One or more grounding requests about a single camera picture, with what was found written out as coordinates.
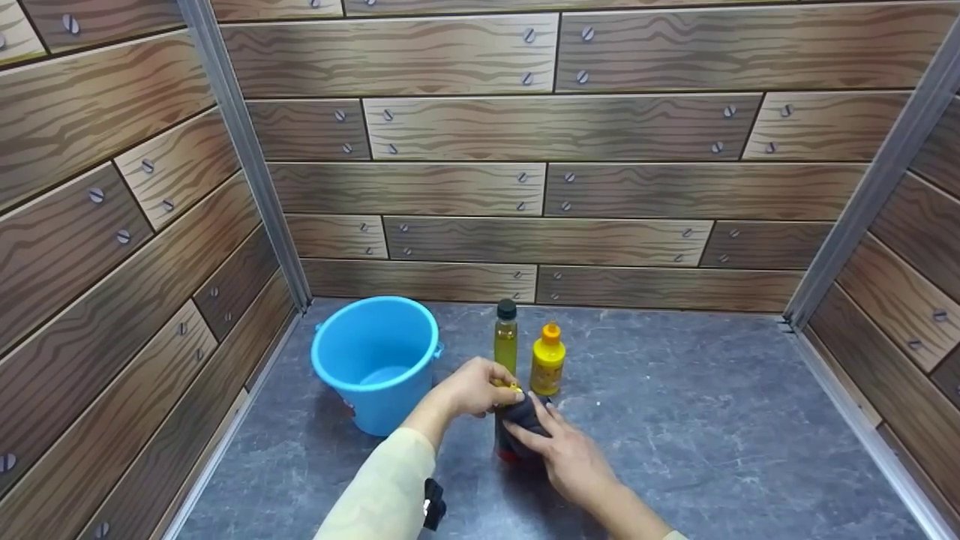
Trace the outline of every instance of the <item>sleeve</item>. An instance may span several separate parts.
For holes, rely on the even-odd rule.
[[[422,433],[394,431],[357,471],[314,540],[414,540],[423,528],[423,483],[436,451]]]

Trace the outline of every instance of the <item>wood plank wall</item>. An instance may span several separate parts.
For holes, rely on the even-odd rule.
[[[960,97],[806,335],[960,535]]]
[[[730,4],[213,0],[315,295],[780,311],[960,2]]]
[[[160,534],[293,314],[175,2],[0,0],[0,260],[0,539]]]

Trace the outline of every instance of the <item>gray floor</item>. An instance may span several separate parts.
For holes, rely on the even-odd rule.
[[[345,303],[318,299],[295,330],[179,539],[312,538],[377,444],[309,365],[314,326]],[[492,353],[491,306],[428,307],[439,376]],[[551,318],[568,349],[560,410],[691,539],[924,538],[772,318],[522,307],[521,380]],[[436,478],[448,511],[421,538],[603,537],[492,456],[490,418],[454,423]]]

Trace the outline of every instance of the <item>bucket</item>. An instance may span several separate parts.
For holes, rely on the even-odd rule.
[[[318,325],[310,359],[352,409],[357,428],[385,437],[430,391],[430,364],[443,350],[426,307],[376,296],[342,307]]]

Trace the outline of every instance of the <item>orange cap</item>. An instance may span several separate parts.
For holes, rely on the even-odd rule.
[[[543,343],[547,345],[556,345],[560,342],[560,327],[557,326],[557,323],[550,321],[543,327],[543,331],[540,333],[540,339],[543,340]]]

